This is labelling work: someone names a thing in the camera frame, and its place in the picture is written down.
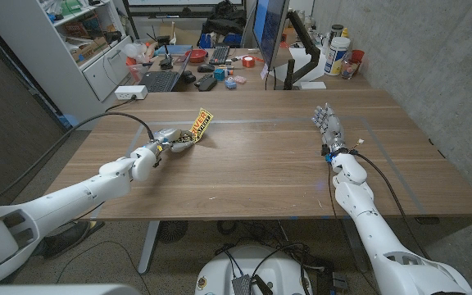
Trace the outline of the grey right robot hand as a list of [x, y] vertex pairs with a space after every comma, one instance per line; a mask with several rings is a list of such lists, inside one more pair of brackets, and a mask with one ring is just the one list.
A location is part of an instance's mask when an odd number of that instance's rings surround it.
[[322, 154], [324, 156], [335, 156], [346, 149], [343, 125], [328, 103], [324, 107], [317, 106], [311, 119], [321, 133]]

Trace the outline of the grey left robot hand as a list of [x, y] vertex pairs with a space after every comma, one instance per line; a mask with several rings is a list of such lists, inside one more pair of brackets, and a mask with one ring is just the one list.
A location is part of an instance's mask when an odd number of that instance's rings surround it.
[[158, 156], [165, 150], [178, 153], [195, 144], [194, 134], [189, 130], [165, 128], [160, 129], [153, 134], [151, 139], [145, 147]]

